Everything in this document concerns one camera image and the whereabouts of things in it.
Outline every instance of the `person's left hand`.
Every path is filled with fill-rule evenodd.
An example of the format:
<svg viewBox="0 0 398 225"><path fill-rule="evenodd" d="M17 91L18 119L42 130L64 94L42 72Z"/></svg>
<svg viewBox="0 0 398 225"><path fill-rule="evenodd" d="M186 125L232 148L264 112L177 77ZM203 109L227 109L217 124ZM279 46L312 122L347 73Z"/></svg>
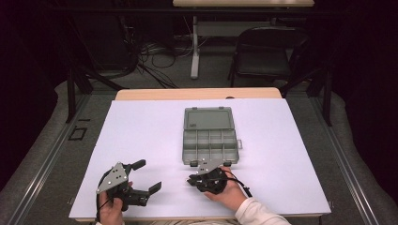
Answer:
<svg viewBox="0 0 398 225"><path fill-rule="evenodd" d="M122 225L123 215L122 206L123 201L119 198L114 198L114 202L109 201L106 191L99 194L99 205L103 205L99 210L99 219L102 225Z"/></svg>

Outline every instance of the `hand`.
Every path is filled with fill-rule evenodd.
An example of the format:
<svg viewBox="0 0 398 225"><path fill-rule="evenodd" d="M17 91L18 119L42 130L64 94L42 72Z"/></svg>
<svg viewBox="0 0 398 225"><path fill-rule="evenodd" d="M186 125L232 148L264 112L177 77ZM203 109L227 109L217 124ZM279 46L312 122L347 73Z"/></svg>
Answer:
<svg viewBox="0 0 398 225"><path fill-rule="evenodd" d="M102 225L121 225L123 224L122 206L123 201L114 198L114 202L109 201L106 191L99 194L99 205L103 205L99 210L99 219Z"/></svg>
<svg viewBox="0 0 398 225"><path fill-rule="evenodd" d="M223 171L226 171L226 175L229 178L234 178L230 173L231 169L229 167L221 167ZM205 195L212 201L222 203L225 207L237 211L240 205L247 199L245 194L243 194L240 185L232 180L228 180L224 191L220 194L213 194L206 191Z"/></svg>

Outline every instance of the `wooden desk top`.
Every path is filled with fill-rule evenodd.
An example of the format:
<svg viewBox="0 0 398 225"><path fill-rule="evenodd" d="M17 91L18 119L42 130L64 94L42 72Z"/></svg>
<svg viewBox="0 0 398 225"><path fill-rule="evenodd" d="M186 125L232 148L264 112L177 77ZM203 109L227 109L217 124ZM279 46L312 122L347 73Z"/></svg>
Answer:
<svg viewBox="0 0 398 225"><path fill-rule="evenodd" d="M175 7L312 7L313 0L174 0Z"/></svg>
<svg viewBox="0 0 398 225"><path fill-rule="evenodd" d="M233 98L282 98L275 87L266 88L186 88L121 90L115 100L189 100Z"/></svg>

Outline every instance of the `person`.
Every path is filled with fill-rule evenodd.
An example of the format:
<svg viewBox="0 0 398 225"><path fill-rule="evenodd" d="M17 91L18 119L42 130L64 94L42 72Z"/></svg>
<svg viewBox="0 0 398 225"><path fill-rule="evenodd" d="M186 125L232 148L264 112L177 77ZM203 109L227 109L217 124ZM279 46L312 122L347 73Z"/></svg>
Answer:
<svg viewBox="0 0 398 225"><path fill-rule="evenodd" d="M229 167L222 167L226 171L228 177L233 178ZM290 224L284 217L272 213L265 205L257 201L255 198L248 198L243 193L239 184L235 181L228 180L224 191L220 194L204 192L210 200L223 204L223 206L235 212L236 221L176 221L167 223L150 222L149 224L190 224L190 225L288 225ZM98 225L121 225L124 224L122 216L122 200L114 198L114 202L108 201L106 191L99 195L99 203L103 205L99 210L99 218L101 223Z"/></svg>

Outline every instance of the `white paper sheet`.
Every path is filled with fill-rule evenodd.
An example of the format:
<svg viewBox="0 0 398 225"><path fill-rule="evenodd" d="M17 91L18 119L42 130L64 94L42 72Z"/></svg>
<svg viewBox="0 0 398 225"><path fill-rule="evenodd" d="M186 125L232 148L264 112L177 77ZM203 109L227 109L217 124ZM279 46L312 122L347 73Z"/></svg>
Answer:
<svg viewBox="0 0 398 225"><path fill-rule="evenodd" d="M70 218L94 218L96 189L103 174L118 161L139 159L132 171L136 189L162 181L146 207L130 206L124 218L229 218L234 212L208 200L186 178L196 168L182 162L184 110L231 107L237 138L242 140L232 171L254 198L281 215L330 213L296 123L285 99L216 99L114 101L90 159Z"/></svg>

